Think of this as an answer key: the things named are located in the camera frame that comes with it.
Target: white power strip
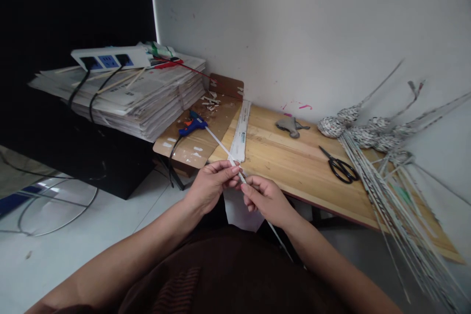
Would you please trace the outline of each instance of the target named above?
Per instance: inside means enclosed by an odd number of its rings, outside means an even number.
[[[116,70],[121,66],[116,55],[125,54],[129,58],[129,63],[123,68],[138,69],[150,67],[148,53],[144,47],[108,47],[108,48],[94,48],[94,49],[76,49],[70,55],[79,63],[85,70],[83,58],[93,57],[96,64],[90,69],[91,72],[105,72]]]

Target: stack of newspapers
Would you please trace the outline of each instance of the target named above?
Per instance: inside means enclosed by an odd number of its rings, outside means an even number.
[[[202,71],[205,68],[203,59],[183,54],[177,56],[192,69]],[[29,85],[58,96],[66,103],[85,73],[80,66],[41,71]],[[73,111],[90,119],[90,101],[110,74],[90,74],[73,100]],[[165,69],[123,70],[104,88],[108,89],[93,101],[95,123],[149,142],[154,142],[205,92],[201,75],[180,65]]]

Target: hand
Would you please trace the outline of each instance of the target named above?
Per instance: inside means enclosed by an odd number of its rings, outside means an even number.
[[[185,200],[191,202],[203,214],[210,212],[216,206],[222,191],[235,187],[242,172],[239,162],[232,167],[228,160],[220,160],[200,169]]]
[[[274,181],[261,176],[249,176],[246,181],[247,184],[240,186],[244,200],[247,197],[270,223],[286,229],[301,217]]]

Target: ruler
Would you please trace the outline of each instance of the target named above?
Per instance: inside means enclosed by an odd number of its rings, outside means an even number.
[[[244,100],[240,109],[237,128],[235,129],[234,140],[231,145],[231,155],[234,160],[245,161],[245,139],[247,135],[247,126],[249,125],[250,106],[252,102]]]

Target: red wire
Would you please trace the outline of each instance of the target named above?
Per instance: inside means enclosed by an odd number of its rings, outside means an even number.
[[[164,59],[164,58],[161,58],[161,57],[158,57],[158,56],[154,56],[154,58],[155,58],[156,60],[163,60],[163,61],[167,61],[167,62],[170,62],[170,63],[173,63],[173,64],[178,64],[178,65],[183,66],[183,67],[185,67],[185,68],[187,68],[187,69],[190,69],[191,71],[194,71],[194,72],[197,72],[197,73],[199,73],[199,74],[202,74],[203,76],[206,76],[207,78],[209,78],[211,81],[220,84],[218,81],[216,81],[216,80],[213,79],[212,77],[209,77],[208,75],[203,74],[201,71],[192,69],[192,68],[190,68],[189,66],[183,65],[183,64],[181,64],[181,63],[179,63],[179,62],[172,61],[172,60],[167,60],[167,59]]]

